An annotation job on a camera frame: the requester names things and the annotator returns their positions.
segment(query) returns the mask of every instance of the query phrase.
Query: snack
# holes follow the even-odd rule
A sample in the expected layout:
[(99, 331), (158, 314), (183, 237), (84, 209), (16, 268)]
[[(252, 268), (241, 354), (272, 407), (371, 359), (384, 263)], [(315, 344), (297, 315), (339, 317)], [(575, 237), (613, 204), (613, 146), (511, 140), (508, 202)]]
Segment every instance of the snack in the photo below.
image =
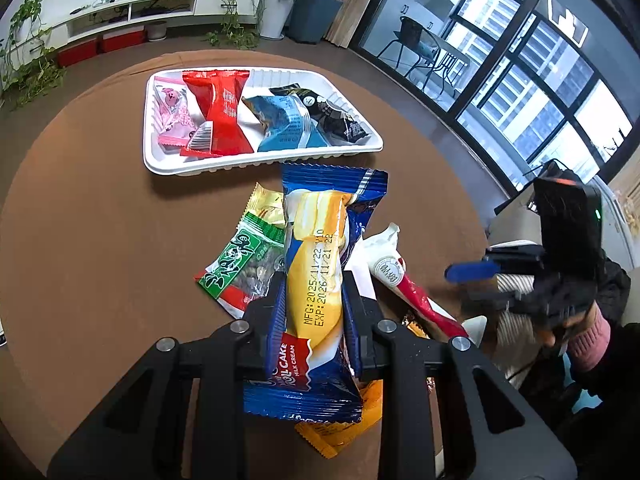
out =
[(333, 458), (357, 436), (382, 418), (382, 381), (372, 381), (360, 390), (362, 420), (356, 423), (318, 424), (299, 422), (296, 431), (325, 458)]
[(187, 70), (182, 79), (195, 95), (205, 117), (180, 154), (183, 156), (224, 156), (253, 153), (238, 125), (238, 101), (248, 70)]
[[(420, 324), (415, 320), (415, 316), (412, 312), (407, 312), (402, 318), (402, 326), (407, 327), (418, 337), (423, 339), (430, 339), (429, 335), (422, 329)], [(427, 377), (427, 391), (431, 393), (436, 387), (436, 382), (433, 377)]]
[(242, 102), (264, 128), (259, 152), (328, 146), (298, 96), (258, 95)]
[(187, 86), (180, 80), (156, 76), (154, 92), (161, 121), (158, 144), (186, 146), (196, 131), (196, 125), (189, 115)]
[(414, 308), (432, 328), (432, 336), (444, 340), (458, 335), (468, 337), (464, 327), (455, 319), (437, 313), (424, 289), (406, 275), (404, 260), (396, 248), (399, 232), (400, 228), (391, 223), (384, 232), (364, 240), (369, 271)]
[(360, 123), (339, 106), (328, 101), (321, 95), (300, 88), (299, 84), (270, 88), (274, 95), (297, 95), (305, 105), (311, 118), (317, 123), (318, 130), (332, 144), (354, 144), (369, 135)]
[(249, 302), (267, 295), (273, 273), (284, 270), (284, 231), (245, 213), (222, 254), (196, 281), (236, 319)]
[(246, 205), (245, 213), (252, 213), (268, 224), (284, 229), (284, 213), (282, 210), (283, 194), (264, 189), (256, 182)]
[(245, 411), (312, 422), (360, 420), (362, 401), (341, 345), (342, 269), (362, 243), (386, 180), (383, 171), (282, 164), (286, 326), (274, 327), (282, 336), (270, 356), (271, 380), (245, 385)]

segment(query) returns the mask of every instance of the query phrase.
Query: red candy wrapper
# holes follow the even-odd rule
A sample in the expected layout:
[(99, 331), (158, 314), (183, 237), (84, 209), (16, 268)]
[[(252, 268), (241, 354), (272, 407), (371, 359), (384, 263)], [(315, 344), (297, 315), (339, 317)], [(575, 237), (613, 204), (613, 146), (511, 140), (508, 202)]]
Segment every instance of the red candy wrapper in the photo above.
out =
[(183, 156), (200, 158), (253, 153), (238, 125), (238, 102), (248, 70), (187, 70), (182, 79), (195, 95), (206, 122), (180, 150)]

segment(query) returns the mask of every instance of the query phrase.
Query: swiss roll cake package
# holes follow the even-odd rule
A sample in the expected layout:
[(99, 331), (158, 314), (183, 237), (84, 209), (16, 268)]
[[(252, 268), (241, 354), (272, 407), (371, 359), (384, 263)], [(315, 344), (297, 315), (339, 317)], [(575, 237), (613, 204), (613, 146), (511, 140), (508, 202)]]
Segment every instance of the swiss roll cake package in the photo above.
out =
[(286, 322), (274, 327), (282, 336), (270, 356), (271, 379), (245, 384), (246, 412), (311, 422), (360, 420), (362, 399), (344, 352), (342, 271), (362, 243), (386, 183), (378, 170), (282, 164)]

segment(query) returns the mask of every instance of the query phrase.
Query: black snack packet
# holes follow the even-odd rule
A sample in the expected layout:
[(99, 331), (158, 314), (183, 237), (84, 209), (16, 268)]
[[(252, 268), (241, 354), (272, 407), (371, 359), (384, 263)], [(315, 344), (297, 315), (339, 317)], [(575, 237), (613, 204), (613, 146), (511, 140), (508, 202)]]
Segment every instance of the black snack packet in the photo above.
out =
[(293, 83), (279, 88), (269, 88), (273, 95), (296, 94), (309, 111), (311, 118), (318, 122), (318, 130), (325, 137), (335, 136), (340, 140), (354, 144), (369, 135), (360, 123), (337, 105), (327, 101), (312, 90), (300, 88)]

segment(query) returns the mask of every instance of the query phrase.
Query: hanging vine plant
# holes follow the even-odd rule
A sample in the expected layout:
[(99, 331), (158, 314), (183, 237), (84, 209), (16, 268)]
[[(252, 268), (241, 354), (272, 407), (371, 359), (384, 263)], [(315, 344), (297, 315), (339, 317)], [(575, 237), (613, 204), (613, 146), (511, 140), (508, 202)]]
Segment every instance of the hanging vine plant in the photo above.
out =
[[(64, 75), (64, 70), (49, 57), (54, 49), (46, 47), (51, 28), (42, 28), (42, 1), (24, 0), (11, 18), (6, 42), (0, 41), (0, 78), (5, 93), (16, 92), (16, 107), (47, 94), (60, 84)], [(38, 57), (25, 62), (22, 50), (15, 48), (22, 42), (31, 43), (30, 52)]]
[[(252, 0), (254, 7), (254, 14), (256, 20), (260, 22), (261, 6), (255, 4)], [(236, 48), (248, 49), (258, 46), (258, 36), (252, 30), (247, 30), (247, 26), (240, 23), (238, 15), (238, 0), (222, 0), (223, 7), (225, 8), (225, 14), (222, 17), (222, 24), (220, 32), (210, 32), (207, 34), (207, 41), (212, 46), (220, 44), (221, 40), (226, 40)]]

